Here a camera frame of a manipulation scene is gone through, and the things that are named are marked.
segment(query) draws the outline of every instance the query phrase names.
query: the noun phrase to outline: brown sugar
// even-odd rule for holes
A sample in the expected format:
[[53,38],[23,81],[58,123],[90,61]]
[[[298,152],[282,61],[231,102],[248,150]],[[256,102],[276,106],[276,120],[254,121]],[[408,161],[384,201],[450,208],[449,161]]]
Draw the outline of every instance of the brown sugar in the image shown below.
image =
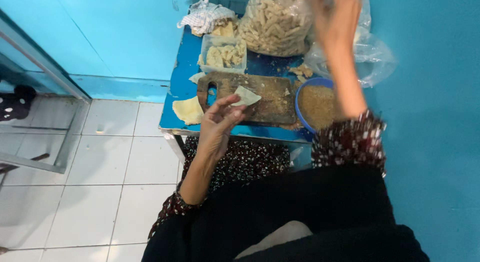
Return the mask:
[[331,88],[305,86],[298,95],[298,108],[305,121],[315,130],[320,130],[333,122],[334,99]]

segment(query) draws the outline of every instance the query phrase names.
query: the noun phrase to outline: white tile floor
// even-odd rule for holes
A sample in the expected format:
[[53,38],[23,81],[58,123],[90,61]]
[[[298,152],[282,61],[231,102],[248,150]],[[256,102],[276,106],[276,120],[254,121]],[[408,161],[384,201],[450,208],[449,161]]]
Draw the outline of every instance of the white tile floor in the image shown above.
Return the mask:
[[[8,173],[0,186],[0,246],[11,251],[0,262],[140,261],[182,172],[157,127],[162,109],[94,100],[65,174]],[[67,98],[38,98],[15,124],[62,128],[72,113]],[[29,158],[50,152],[43,161],[52,163],[63,135],[24,133],[0,134],[0,152]]]

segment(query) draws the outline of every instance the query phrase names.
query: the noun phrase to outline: black polka dot cloth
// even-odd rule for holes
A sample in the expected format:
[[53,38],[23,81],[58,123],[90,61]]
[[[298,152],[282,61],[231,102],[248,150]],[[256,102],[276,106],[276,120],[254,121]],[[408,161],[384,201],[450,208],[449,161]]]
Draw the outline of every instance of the black polka dot cloth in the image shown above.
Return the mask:
[[26,118],[36,95],[26,86],[15,87],[14,93],[0,93],[0,121]]

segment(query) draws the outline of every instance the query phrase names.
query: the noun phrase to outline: blue bowl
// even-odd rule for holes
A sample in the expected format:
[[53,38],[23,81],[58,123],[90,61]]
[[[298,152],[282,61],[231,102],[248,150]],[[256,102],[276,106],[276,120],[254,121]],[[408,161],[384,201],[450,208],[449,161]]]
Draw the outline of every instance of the blue bowl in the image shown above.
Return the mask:
[[302,88],[305,86],[324,86],[324,87],[333,88],[333,81],[325,78],[312,78],[304,82],[303,85],[301,85],[297,90],[297,95],[295,96],[295,111],[297,112],[297,116],[302,122],[303,126],[305,126],[307,130],[315,134],[317,131],[307,123],[307,121],[303,118],[302,113],[300,112],[300,109],[299,109],[299,104],[298,104],[299,93],[300,93],[300,90],[302,90]]

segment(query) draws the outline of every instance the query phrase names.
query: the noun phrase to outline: black skirt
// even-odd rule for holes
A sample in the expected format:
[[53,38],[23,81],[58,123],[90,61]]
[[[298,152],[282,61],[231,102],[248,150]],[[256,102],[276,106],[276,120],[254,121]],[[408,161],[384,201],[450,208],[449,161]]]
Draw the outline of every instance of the black skirt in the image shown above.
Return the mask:
[[160,225],[142,261],[233,260],[294,220],[313,235],[240,260],[428,261],[413,232],[396,225],[381,173],[344,165],[233,183]]

